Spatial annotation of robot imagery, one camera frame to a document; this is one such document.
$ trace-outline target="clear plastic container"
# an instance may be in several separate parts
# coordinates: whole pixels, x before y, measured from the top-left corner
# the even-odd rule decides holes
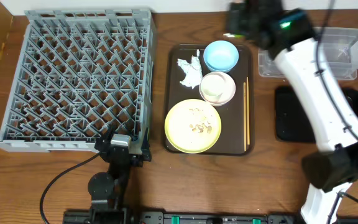
[[[333,75],[338,80],[354,80],[358,69],[358,29],[327,27],[321,47]],[[284,78],[267,50],[258,53],[259,75],[269,78]]]

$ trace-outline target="gray plastic dish rack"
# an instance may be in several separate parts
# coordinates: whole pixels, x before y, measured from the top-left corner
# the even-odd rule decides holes
[[[150,11],[25,14],[30,24],[0,148],[96,152],[96,138],[113,125],[116,134],[131,138],[130,152],[141,154],[148,143],[157,43]]]

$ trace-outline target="plate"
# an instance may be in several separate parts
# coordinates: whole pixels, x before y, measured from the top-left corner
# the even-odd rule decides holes
[[[185,153],[200,153],[216,143],[222,124],[213,106],[190,99],[177,103],[168,112],[164,128],[173,147]]]
[[[206,100],[203,93],[201,92],[200,87],[198,88],[198,90],[200,92],[201,97],[207,103],[211,104],[212,106],[222,106],[222,105],[226,104],[227,102],[229,102],[233,98],[234,94],[236,93],[236,83],[234,83],[234,80],[232,77],[230,77],[230,75],[228,75],[224,72],[216,72],[216,73],[219,73],[220,75],[222,75],[222,77],[224,78],[224,81],[226,82],[222,96],[220,97],[220,99],[218,101],[210,102],[210,101]]]

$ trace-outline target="wooden table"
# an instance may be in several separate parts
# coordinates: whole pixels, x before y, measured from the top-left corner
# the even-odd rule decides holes
[[[324,11],[311,11],[320,24]],[[180,43],[205,44],[222,39],[225,13],[157,14],[157,59],[153,75],[151,147],[153,161],[132,170],[126,202],[135,207],[164,208],[170,212],[268,214],[296,212],[305,202],[308,183],[301,158],[315,152],[313,144],[275,139],[274,89],[282,79],[262,78],[254,54],[255,149],[244,157],[170,154],[162,142],[165,78],[168,53]],[[0,127],[28,22],[15,17],[0,67]],[[336,11],[333,27],[357,27],[358,10]],[[358,89],[355,81],[342,86]],[[90,152],[7,153],[0,150],[0,223],[41,223],[39,199],[46,185],[61,171],[91,157]],[[101,159],[62,177],[45,199],[51,223],[61,223],[68,208],[90,207],[90,177],[106,171]],[[358,197],[358,181],[349,191]],[[340,215],[358,215],[358,205],[345,199]]]

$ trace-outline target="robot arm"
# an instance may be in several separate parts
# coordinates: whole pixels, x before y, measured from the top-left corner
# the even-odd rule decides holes
[[[313,127],[319,151],[330,152],[335,151],[338,145],[347,147],[355,144],[357,140],[348,131],[344,131],[344,125],[330,102],[320,77],[316,75],[314,62],[316,44],[313,38],[299,42],[292,45],[291,51],[287,49],[281,51],[274,61],[291,83],[302,107],[305,109]],[[320,52],[319,57],[322,61],[321,68],[324,69],[322,78],[325,79],[328,89],[342,114],[358,135],[358,118],[347,104],[322,52]],[[350,186],[351,183],[346,182],[334,187],[329,192],[325,192],[323,189],[318,189],[310,184],[306,202],[301,209],[301,215],[305,222],[327,223],[337,193],[345,192]],[[331,223],[335,221],[336,216],[333,216]]]
[[[285,13],[281,0],[250,0],[231,5],[227,29],[268,50],[293,87],[310,120],[319,149],[302,161],[311,184],[301,216],[307,224],[335,222],[341,202],[337,193],[345,192],[358,178],[358,140],[345,128],[337,110],[357,137],[358,118],[320,50],[319,66],[324,72],[321,76],[318,72],[317,36],[310,20],[300,9]]]

